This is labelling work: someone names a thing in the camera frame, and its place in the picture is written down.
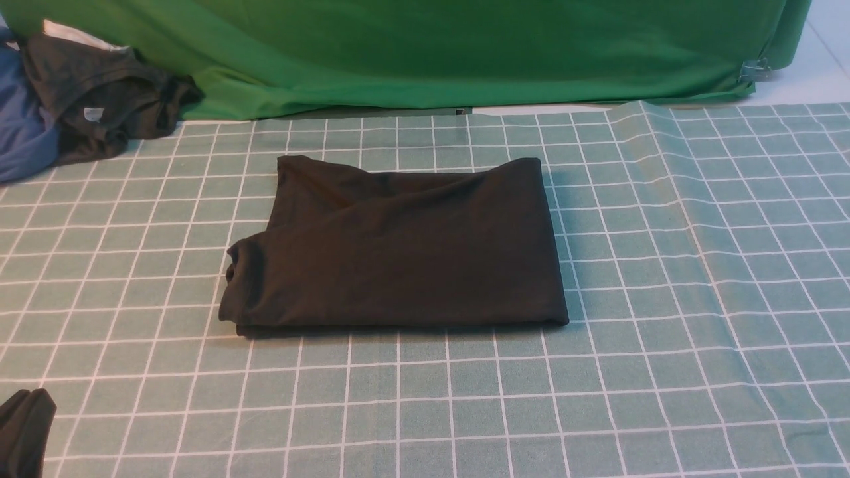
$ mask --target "clothing label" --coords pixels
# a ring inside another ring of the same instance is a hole
[[[104,115],[103,108],[83,108],[82,116],[86,118],[86,121],[90,122],[100,122],[100,118]]]

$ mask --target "white fabric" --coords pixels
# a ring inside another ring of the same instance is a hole
[[[44,34],[49,37],[63,38],[71,42],[82,43],[83,45],[88,45],[105,51],[126,52],[130,49],[130,47],[119,47],[111,43],[104,42],[100,38],[93,37],[85,31],[62,25],[60,23],[55,23],[50,20],[44,21]]]

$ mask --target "pile of clothes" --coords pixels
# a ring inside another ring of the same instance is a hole
[[[49,20],[14,43],[0,26],[0,184],[168,136],[201,98],[190,77],[146,65],[130,47]]]

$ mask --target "clothes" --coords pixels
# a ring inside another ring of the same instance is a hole
[[[46,390],[19,390],[0,405],[0,478],[40,478],[56,404]]]
[[[180,106],[201,99],[190,78],[144,65],[132,49],[104,51],[37,33],[22,53],[26,75],[61,126],[57,164],[117,156],[130,139],[168,136]]]
[[[20,53],[0,26],[0,183],[45,169],[59,155],[59,132],[24,74]]]
[[[540,161],[369,174],[278,159],[264,232],[228,251],[219,318],[263,327],[569,321]]]

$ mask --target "green backdrop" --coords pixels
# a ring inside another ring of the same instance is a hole
[[[791,61],[811,0],[0,0],[190,74],[200,119],[327,105],[727,100]]]

